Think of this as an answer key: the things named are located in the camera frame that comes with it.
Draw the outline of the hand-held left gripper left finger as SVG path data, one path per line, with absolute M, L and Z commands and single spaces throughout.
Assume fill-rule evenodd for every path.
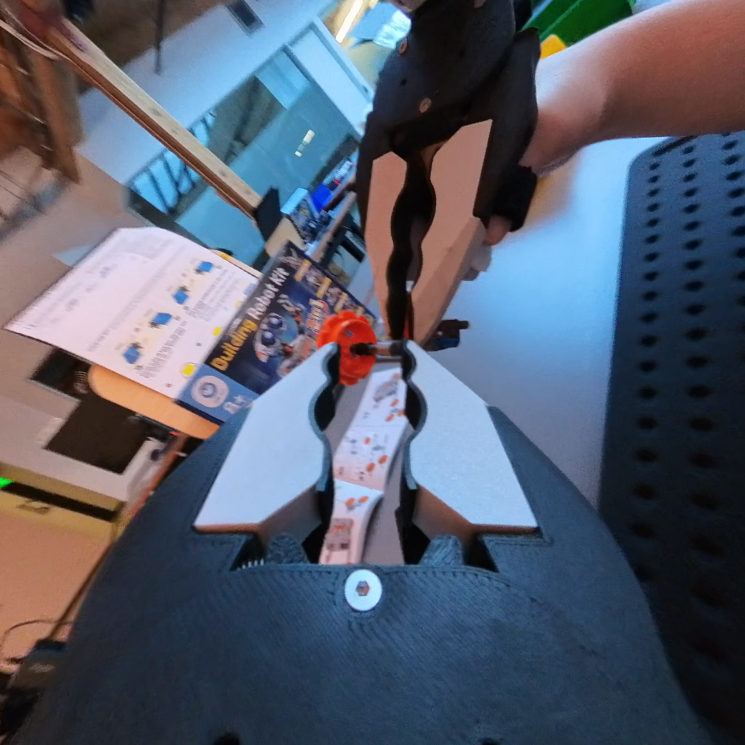
M 299 544 L 329 520 L 339 345 L 326 344 L 253 403 L 195 520 L 200 534 Z

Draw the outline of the black perforated panel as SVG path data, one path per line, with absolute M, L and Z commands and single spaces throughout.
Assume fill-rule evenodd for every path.
M 744 740 L 744 132 L 630 165 L 599 508 L 715 743 Z

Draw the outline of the grey desk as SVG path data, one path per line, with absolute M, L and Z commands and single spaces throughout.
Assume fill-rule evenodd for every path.
M 525 226 L 454 296 L 469 321 L 433 359 L 500 409 L 598 506 L 627 180 L 663 137 L 583 148 L 537 185 Z

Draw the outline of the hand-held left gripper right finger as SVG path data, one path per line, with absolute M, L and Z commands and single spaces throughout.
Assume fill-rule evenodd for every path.
M 442 535 L 467 553 L 486 536 L 539 537 L 489 406 L 412 340 L 402 343 L 405 415 L 397 530 L 417 564 Z

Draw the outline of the person's right hand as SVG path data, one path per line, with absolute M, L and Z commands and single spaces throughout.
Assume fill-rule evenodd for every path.
M 593 142 L 603 120 L 606 79 L 582 43 L 539 62 L 537 119 L 520 164 L 542 178 Z

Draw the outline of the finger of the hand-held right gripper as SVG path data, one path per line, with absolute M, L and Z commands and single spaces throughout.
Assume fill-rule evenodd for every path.
M 461 127 L 433 156 L 435 195 L 431 226 L 421 245 L 422 268 L 411 292 L 411 339 L 424 345 L 439 326 L 454 294 L 470 272 L 486 232 L 474 215 L 492 119 Z
M 364 237 L 381 321 L 393 339 L 414 341 L 411 292 L 417 268 L 412 219 L 398 204 L 407 163 L 393 152 L 372 162 Z

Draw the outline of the green storage bin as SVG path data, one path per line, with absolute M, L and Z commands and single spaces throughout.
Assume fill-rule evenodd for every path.
M 533 1 L 524 28 L 535 28 L 543 42 L 558 37 L 566 46 L 582 41 L 632 15 L 636 1 Z

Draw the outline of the person's right forearm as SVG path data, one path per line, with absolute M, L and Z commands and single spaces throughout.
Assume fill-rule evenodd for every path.
M 588 144 L 744 128 L 744 2 L 668 2 L 575 45 Z

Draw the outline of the grey perforated beam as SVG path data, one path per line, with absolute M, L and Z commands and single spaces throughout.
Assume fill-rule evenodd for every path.
M 459 319 L 443 320 L 435 329 L 432 336 L 423 344 L 425 352 L 440 352 L 455 349 L 461 342 L 461 332 L 470 328 L 469 321 Z M 379 340 L 369 345 L 369 350 L 376 357 L 399 358 L 405 349 L 400 340 Z

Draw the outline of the blue robot kit box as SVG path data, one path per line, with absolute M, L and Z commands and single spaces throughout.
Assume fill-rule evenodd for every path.
M 339 313 L 376 322 L 292 243 L 261 274 L 165 229 L 120 228 L 4 330 L 223 423 L 314 354 Z

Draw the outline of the orange gear wheel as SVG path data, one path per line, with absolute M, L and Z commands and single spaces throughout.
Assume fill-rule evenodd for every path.
M 350 351 L 355 343 L 376 343 L 376 332 L 363 314 L 343 310 L 327 317 L 316 337 L 317 349 L 336 343 L 340 349 L 339 382 L 352 386 L 365 379 L 376 364 L 376 357 L 360 357 Z

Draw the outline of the white instruction booklet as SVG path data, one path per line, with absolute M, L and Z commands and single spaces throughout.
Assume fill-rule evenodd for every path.
M 400 366 L 375 368 L 332 458 L 334 500 L 319 564 L 361 562 L 369 524 L 385 495 L 408 426 Z

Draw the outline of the round wooden board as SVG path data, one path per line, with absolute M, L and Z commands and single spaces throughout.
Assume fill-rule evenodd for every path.
M 88 384 L 97 396 L 189 437 L 206 440 L 220 427 L 168 396 L 98 365 L 89 368 Z

